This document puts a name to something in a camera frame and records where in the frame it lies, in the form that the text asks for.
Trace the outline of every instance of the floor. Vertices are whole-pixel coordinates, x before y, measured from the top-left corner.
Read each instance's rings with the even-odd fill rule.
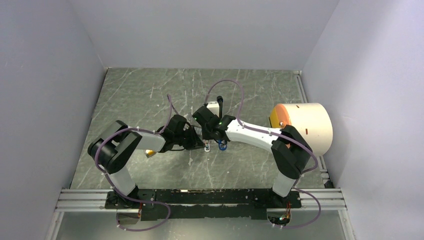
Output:
[[[301,103],[292,71],[246,69],[109,68],[101,89],[71,189],[108,189],[109,184],[87,154],[88,145],[113,121],[156,130],[168,114],[167,94],[178,112],[193,122],[210,86],[220,79],[234,79],[245,91],[241,119],[269,126],[268,116],[278,103]],[[217,85],[210,100],[221,95],[223,113],[235,116],[240,90],[231,82]],[[158,153],[147,159],[136,150],[127,163],[139,188],[210,189],[270,188],[277,175],[272,154],[250,145],[230,142],[225,151],[213,143],[202,149]],[[298,188],[323,188],[320,170],[303,176]]]

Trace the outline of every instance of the metal frame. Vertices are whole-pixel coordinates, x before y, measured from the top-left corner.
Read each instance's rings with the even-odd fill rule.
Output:
[[[299,71],[295,71],[297,88],[301,96],[302,103],[307,103],[307,97],[302,85]],[[318,165],[321,171],[323,183],[330,179],[326,167],[326,163],[322,156],[318,158]],[[338,211],[341,226],[343,228],[346,240],[355,240],[355,232],[352,228],[351,221],[346,207],[345,199],[342,190],[339,188],[311,188],[302,189],[313,194],[321,204],[322,211]],[[60,193],[56,208],[53,213],[53,218],[50,228],[47,232],[46,240],[55,240],[62,219],[66,212],[109,212],[109,213],[137,213],[138,209],[105,209],[105,202],[110,189],[63,189]],[[318,205],[315,200],[304,193],[300,193],[300,201],[302,208],[293,208],[292,211],[317,211]],[[269,208],[268,212],[281,212],[282,208]]]

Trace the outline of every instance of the white wall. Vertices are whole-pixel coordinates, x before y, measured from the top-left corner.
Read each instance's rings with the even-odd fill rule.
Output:
[[[424,1],[340,0],[302,79],[357,239],[424,238]]]
[[[300,70],[339,0],[71,0],[108,67]]]
[[[44,239],[105,70],[66,0],[0,1],[0,239]]]

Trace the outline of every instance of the marble tabletop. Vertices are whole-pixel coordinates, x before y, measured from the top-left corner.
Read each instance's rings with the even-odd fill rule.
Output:
[[[210,86],[221,79],[241,83],[245,92],[241,119],[269,126],[276,104],[301,103],[292,71],[246,69],[109,68],[92,115],[71,189],[108,189],[110,186],[87,154],[89,144],[115,120],[129,126],[156,130],[169,114],[167,94],[177,111],[191,123],[191,114],[204,102]],[[223,113],[235,116],[241,92],[232,82],[222,82],[209,100],[223,96]],[[212,143],[203,149],[158,153],[147,159],[136,150],[127,163],[139,188],[210,189],[270,188],[277,175],[273,155],[264,149],[230,142],[225,151]],[[323,188],[319,169],[305,174],[299,188]]]

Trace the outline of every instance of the white cylindrical container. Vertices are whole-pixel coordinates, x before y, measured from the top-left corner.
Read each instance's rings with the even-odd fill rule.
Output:
[[[277,104],[269,120],[273,128],[285,125],[295,127],[316,156],[325,154],[333,142],[330,117],[319,103]]]

